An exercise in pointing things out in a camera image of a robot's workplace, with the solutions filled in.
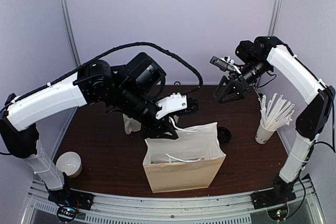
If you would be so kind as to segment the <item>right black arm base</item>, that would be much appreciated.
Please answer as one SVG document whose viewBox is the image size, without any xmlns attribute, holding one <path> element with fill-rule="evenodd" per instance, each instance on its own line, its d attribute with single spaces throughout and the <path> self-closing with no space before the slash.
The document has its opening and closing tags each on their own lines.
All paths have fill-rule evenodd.
<svg viewBox="0 0 336 224">
<path fill-rule="evenodd" d="M 287 183 L 277 175 L 273 181 L 273 188 L 254 191 L 250 195 L 254 209 L 267 208 L 295 200 L 296 194 L 293 186 L 297 180 L 296 178 L 294 181 Z"/>
</svg>

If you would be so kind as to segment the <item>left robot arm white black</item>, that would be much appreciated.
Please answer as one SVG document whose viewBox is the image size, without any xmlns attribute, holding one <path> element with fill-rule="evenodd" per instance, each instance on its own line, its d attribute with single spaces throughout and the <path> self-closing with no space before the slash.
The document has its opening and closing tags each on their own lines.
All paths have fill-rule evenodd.
<svg viewBox="0 0 336 224">
<path fill-rule="evenodd" d="M 121 66 L 96 60 L 31 95 L 11 94 L 1 112 L 1 137 L 8 151 L 29 164 L 52 196 L 71 205 L 75 192 L 70 190 L 67 176 L 44 153 L 36 123 L 67 109 L 104 102 L 140 122 L 145 137 L 174 140 L 177 133 L 172 115 L 187 107 L 186 96 L 147 97 L 164 80 L 163 69 L 143 52 Z"/>
</svg>

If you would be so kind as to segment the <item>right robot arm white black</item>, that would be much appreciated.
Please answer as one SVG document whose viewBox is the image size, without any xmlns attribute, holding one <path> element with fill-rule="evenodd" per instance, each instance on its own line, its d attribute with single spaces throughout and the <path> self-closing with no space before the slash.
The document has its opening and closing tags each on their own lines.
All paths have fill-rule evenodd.
<svg viewBox="0 0 336 224">
<path fill-rule="evenodd" d="M 330 116 L 334 116 L 335 89 L 312 73 L 290 47 L 275 36 L 261 36 L 254 41 L 243 40 L 235 50 L 243 62 L 238 65 L 229 56 L 213 56 L 210 63 L 223 72 L 215 91 L 219 103 L 242 100 L 245 92 L 257 88 L 264 74 L 285 79 L 292 87 L 286 91 L 279 81 L 266 89 L 260 101 L 257 142 L 264 144 L 260 134 L 270 134 L 280 127 L 295 128 L 291 148 L 269 192 L 272 203 L 279 204 L 292 192 L 299 174 L 309 162 L 314 145 Z"/>
</svg>

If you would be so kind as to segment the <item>brown paper bag white handles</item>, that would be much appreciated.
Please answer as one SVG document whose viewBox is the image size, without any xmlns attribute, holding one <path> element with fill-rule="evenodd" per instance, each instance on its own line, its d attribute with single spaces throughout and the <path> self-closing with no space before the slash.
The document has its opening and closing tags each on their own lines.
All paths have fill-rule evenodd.
<svg viewBox="0 0 336 224">
<path fill-rule="evenodd" d="M 176 132 L 175 140 L 145 139 L 142 165 L 153 193 L 207 188 L 226 158 L 217 139 L 217 122 Z"/>
</svg>

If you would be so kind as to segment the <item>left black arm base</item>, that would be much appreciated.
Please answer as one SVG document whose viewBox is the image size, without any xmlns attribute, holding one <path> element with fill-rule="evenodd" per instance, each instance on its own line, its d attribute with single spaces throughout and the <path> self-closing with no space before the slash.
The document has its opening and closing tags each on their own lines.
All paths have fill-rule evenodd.
<svg viewBox="0 0 336 224">
<path fill-rule="evenodd" d="M 84 210 L 90 210 L 94 195 L 91 193 L 81 192 L 70 188 L 69 180 L 66 178 L 63 188 L 60 190 L 50 190 L 45 186 L 48 191 L 48 200 L 57 205 L 69 206 Z"/>
</svg>

